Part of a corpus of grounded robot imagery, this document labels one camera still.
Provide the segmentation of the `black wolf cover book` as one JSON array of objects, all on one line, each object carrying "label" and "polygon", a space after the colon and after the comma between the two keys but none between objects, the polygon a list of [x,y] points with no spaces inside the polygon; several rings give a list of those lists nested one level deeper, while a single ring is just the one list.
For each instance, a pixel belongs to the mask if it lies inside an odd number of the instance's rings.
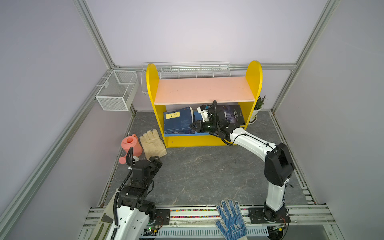
[{"label": "black wolf cover book", "polygon": [[217,115],[220,121],[226,119],[239,126],[246,125],[240,105],[217,105]]}]

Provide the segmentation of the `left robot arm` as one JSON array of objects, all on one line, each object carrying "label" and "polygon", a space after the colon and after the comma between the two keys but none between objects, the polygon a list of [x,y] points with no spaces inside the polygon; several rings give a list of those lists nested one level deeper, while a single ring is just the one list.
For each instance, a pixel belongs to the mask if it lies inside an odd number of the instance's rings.
[{"label": "left robot arm", "polygon": [[163,163],[158,156],[134,161],[134,148],[131,147],[126,164],[130,172],[115,195],[113,224],[107,240],[138,240],[145,227],[155,220],[155,203],[147,201],[146,197]]}]

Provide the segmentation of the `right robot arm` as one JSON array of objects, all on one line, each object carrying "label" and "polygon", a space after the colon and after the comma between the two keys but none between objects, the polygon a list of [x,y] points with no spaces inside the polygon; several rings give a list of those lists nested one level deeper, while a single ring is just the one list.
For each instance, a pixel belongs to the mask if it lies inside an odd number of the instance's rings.
[{"label": "right robot arm", "polygon": [[295,170],[288,146],[265,141],[229,122],[224,112],[218,110],[216,101],[207,106],[201,105],[198,113],[202,118],[190,124],[192,130],[209,133],[228,146],[241,146],[264,161],[264,174],[269,182],[268,193],[263,210],[256,215],[268,223],[283,220],[288,224],[291,219],[285,204],[285,193]]}]

